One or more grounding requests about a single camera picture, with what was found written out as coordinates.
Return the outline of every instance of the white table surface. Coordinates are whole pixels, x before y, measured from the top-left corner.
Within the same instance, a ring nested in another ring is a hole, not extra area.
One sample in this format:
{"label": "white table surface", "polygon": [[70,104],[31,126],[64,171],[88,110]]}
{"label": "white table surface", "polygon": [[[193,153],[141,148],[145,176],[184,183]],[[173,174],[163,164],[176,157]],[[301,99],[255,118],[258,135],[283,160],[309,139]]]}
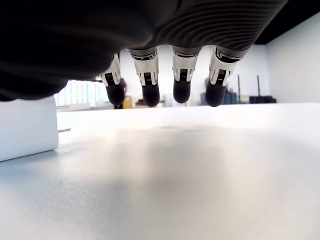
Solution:
{"label": "white table surface", "polygon": [[320,104],[59,113],[0,162],[1,240],[319,240]]}

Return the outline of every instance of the black object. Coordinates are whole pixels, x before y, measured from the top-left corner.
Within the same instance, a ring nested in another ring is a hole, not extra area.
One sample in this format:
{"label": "black object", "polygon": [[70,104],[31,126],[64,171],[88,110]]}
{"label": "black object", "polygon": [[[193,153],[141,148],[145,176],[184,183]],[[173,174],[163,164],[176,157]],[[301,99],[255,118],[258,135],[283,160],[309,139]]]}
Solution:
{"label": "black object", "polygon": [[207,83],[205,91],[205,101],[211,107],[219,106],[225,97],[226,87],[222,84],[212,85],[210,81]]}
{"label": "black object", "polygon": [[256,76],[256,79],[258,81],[258,96],[260,97],[260,82],[259,82],[259,75]]}
{"label": "black object", "polygon": [[173,83],[173,97],[180,104],[184,104],[188,101],[191,91],[191,82],[190,81],[177,81],[174,80]]}
{"label": "black object", "polygon": [[142,86],[144,103],[149,107],[155,107],[160,101],[159,85]]}
{"label": "black object", "polygon": [[238,75],[238,103],[241,104],[240,76]]}
{"label": "black object", "polygon": [[272,96],[250,96],[250,104],[276,104],[277,100]]}
{"label": "black object", "polygon": [[[26,100],[51,96],[68,80],[103,73],[121,49],[216,45],[228,56],[242,57],[286,2],[49,0],[37,1],[35,7],[28,1],[6,1],[0,8],[5,36],[0,40],[0,95]],[[116,91],[121,96],[114,100],[120,101],[123,91],[111,90]],[[211,96],[211,104],[223,93]],[[158,98],[150,96],[147,102],[154,105]]]}
{"label": "black object", "polygon": [[108,94],[108,98],[110,103],[113,105],[121,105],[125,100],[125,89],[121,84],[106,86],[106,93]]}

